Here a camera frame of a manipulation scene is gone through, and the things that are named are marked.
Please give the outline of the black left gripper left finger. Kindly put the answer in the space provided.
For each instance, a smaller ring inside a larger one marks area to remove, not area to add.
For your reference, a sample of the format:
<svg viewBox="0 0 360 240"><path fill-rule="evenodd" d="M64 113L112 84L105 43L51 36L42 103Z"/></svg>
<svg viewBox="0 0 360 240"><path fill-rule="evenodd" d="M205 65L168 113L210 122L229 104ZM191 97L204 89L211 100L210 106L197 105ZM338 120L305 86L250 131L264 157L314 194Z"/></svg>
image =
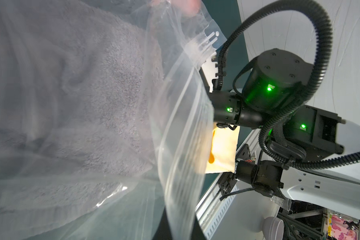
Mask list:
<svg viewBox="0 0 360 240"><path fill-rule="evenodd" d="M172 233L167 217L166 209L163 211L159 226L152 238L152 240L172 240Z"/></svg>

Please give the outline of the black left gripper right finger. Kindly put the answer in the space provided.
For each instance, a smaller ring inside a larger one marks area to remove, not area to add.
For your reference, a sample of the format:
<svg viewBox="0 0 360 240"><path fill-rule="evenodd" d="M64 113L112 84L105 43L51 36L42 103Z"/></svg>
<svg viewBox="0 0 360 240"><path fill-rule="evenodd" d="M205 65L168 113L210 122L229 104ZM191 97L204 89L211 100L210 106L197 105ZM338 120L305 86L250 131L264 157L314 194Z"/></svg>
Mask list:
<svg viewBox="0 0 360 240"><path fill-rule="evenodd" d="M203 230L199 224L199 221L197 219L196 212L194 212L195 218L194 218L194 225L192 230L192 240L206 240Z"/></svg>

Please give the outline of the yellow towel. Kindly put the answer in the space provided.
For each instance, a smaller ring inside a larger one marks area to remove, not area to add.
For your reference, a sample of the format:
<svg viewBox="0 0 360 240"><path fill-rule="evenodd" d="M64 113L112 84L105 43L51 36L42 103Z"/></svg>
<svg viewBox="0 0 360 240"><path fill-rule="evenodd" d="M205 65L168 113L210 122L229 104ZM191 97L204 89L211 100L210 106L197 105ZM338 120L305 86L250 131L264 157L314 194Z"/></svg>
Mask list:
<svg viewBox="0 0 360 240"><path fill-rule="evenodd" d="M210 158L207 162L206 174L235 172L236 150L240 127L235 130L219 128L214 123Z"/></svg>

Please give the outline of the clear plastic vacuum bag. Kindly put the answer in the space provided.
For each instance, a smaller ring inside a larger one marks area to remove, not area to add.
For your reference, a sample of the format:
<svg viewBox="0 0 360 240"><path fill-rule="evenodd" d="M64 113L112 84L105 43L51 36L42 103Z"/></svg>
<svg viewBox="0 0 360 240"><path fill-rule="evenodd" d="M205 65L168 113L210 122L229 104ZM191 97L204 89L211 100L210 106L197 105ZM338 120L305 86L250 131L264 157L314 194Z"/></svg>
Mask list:
<svg viewBox="0 0 360 240"><path fill-rule="evenodd" d="M0 1L0 240L190 240L225 41L202 1Z"/></svg>

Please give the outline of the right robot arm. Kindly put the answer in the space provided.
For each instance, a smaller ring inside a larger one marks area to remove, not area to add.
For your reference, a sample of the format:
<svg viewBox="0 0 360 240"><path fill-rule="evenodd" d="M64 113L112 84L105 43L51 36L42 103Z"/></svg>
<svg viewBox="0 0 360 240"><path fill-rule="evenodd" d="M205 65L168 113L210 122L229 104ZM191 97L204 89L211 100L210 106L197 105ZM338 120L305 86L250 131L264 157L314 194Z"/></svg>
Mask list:
<svg viewBox="0 0 360 240"><path fill-rule="evenodd" d="M209 93L219 128L263 130L308 88L313 65L279 49L251 60L242 91ZM315 204L360 220L360 126L336 113L299 107L265 133L270 160L240 161L234 174L256 192Z"/></svg>

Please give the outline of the pink tray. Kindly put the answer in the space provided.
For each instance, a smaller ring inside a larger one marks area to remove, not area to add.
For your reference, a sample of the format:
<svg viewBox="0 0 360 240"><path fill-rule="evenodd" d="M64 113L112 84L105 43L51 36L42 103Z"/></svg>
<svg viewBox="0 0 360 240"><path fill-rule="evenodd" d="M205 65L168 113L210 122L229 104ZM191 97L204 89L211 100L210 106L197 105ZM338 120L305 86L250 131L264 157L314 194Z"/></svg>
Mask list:
<svg viewBox="0 0 360 240"><path fill-rule="evenodd" d="M159 1L152 0L148 3L154 8L161 8L164 12L181 12L187 17L196 16L202 7L202 1L200 0L173 0L173 1Z"/></svg>

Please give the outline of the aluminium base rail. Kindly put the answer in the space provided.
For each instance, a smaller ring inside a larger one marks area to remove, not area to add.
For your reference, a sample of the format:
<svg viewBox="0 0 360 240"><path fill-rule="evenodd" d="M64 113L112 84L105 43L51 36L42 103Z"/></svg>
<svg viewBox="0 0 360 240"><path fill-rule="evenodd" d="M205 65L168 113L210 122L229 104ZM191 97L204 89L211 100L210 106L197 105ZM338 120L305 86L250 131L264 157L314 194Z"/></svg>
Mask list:
<svg viewBox="0 0 360 240"><path fill-rule="evenodd" d="M213 238L214 233L223 221L224 216L235 199L235 196L230 196L225 200L220 201L222 195L218 187L218 179L221 175L222 173L220 173L211 183L196 207L197 219L207 240ZM232 192L237 191L238 189L239 188L235 185Z"/></svg>

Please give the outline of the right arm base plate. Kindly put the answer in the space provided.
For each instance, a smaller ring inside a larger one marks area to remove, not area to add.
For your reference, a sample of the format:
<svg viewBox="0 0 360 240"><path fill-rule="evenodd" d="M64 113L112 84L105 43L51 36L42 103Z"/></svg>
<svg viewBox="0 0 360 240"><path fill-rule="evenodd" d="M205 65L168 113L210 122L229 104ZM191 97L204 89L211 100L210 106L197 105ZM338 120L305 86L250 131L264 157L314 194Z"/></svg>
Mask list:
<svg viewBox="0 0 360 240"><path fill-rule="evenodd" d="M236 179L236 167L240 161L249 160L251 158L251 151L248 144L242 144L239 147L238 152L235 156L234 172L224 172L218 179L218 187L221 193L220 201L225 200L231 196L231 192L237 183Z"/></svg>

